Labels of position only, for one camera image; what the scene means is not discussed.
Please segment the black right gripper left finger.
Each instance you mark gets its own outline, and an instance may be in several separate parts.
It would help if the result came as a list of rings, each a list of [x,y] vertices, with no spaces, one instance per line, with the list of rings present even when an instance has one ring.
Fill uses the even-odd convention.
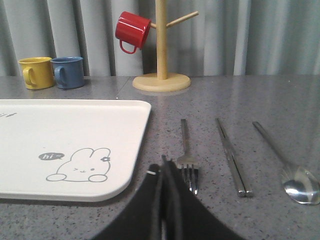
[[[152,164],[133,198],[123,211],[95,240],[160,240],[162,175],[160,166]]]

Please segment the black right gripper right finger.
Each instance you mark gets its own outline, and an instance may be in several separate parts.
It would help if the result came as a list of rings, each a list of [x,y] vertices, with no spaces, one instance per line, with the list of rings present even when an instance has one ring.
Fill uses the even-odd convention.
[[[188,190],[175,163],[161,156],[162,207],[168,240],[241,240]]]

